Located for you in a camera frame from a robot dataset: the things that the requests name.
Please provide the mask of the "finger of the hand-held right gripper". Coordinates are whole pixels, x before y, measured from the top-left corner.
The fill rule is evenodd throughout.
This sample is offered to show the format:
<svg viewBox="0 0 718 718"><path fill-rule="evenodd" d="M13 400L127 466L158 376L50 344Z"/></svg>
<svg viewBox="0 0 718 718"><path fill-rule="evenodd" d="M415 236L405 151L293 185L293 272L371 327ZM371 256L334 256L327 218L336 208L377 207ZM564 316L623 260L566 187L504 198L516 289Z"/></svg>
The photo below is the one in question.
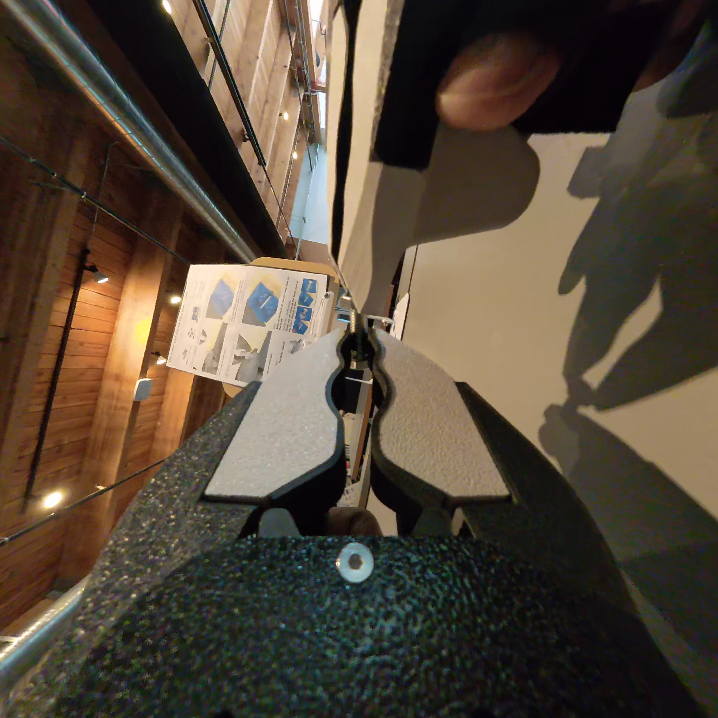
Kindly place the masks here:
<svg viewBox="0 0 718 718"><path fill-rule="evenodd" d="M362 314L377 315L406 250L498 230L530 205L540 161L514 128L469 132L439 125L429 165L370 162L362 193Z"/></svg>
<svg viewBox="0 0 718 718"><path fill-rule="evenodd" d="M357 310L382 310L371 161L388 1L337 1L329 18L329 252Z"/></svg>

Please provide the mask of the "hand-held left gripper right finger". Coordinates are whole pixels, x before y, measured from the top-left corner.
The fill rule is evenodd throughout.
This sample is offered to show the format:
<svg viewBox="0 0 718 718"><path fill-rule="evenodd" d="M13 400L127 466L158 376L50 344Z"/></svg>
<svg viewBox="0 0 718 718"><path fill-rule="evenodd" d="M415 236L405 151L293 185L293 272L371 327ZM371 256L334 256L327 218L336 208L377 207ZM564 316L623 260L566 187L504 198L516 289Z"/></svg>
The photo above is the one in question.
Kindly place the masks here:
<svg viewBox="0 0 718 718"><path fill-rule="evenodd" d="M383 394L372 458L416 503L507 500L509 489L457 384L435 362L373 330L372 372Z"/></svg>

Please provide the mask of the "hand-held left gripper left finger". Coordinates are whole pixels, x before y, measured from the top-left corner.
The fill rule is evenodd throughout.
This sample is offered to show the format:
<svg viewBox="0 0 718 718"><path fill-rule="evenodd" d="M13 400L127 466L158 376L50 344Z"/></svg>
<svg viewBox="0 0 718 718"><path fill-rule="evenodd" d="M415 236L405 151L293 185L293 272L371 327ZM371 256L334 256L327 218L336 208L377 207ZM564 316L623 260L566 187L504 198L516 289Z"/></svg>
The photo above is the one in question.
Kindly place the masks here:
<svg viewBox="0 0 718 718"><path fill-rule="evenodd" d="M332 387L344 368L345 329L283 360L263 380L206 486L209 500L281 500L332 474L319 492L335 503L346 482L344 424Z"/></svg>

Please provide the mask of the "person's right hand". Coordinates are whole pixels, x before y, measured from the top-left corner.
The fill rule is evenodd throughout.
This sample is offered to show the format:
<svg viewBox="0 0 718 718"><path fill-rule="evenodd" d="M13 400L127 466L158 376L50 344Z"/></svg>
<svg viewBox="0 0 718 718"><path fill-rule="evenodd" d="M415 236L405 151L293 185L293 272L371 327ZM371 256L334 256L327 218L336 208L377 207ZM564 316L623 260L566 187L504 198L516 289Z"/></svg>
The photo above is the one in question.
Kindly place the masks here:
<svg viewBox="0 0 718 718"><path fill-rule="evenodd" d="M459 130L502 129L537 102L560 68L559 52L529 34L491 34L452 61L436 92L436 114Z"/></svg>

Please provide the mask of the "printed poster sheet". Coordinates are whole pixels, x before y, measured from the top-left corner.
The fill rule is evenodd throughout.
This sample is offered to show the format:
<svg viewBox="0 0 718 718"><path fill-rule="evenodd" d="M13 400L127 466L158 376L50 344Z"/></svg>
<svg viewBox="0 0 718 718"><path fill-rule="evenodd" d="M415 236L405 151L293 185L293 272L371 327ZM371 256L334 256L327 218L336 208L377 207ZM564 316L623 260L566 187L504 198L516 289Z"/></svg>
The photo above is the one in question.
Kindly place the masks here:
<svg viewBox="0 0 718 718"><path fill-rule="evenodd" d="M168 368L243 388L327 332L329 269L195 264L187 271Z"/></svg>

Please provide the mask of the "metal railing pole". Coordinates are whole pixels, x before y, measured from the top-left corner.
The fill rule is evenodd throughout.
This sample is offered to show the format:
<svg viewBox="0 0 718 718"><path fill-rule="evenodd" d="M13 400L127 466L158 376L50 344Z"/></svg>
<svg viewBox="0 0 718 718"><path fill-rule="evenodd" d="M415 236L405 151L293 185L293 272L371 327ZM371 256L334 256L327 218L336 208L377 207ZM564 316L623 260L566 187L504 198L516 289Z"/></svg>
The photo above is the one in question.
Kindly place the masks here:
<svg viewBox="0 0 718 718"><path fill-rule="evenodd" d="M1 6L148 166L238 257L248 263L257 258L186 163L52 1L2 1Z"/></svg>

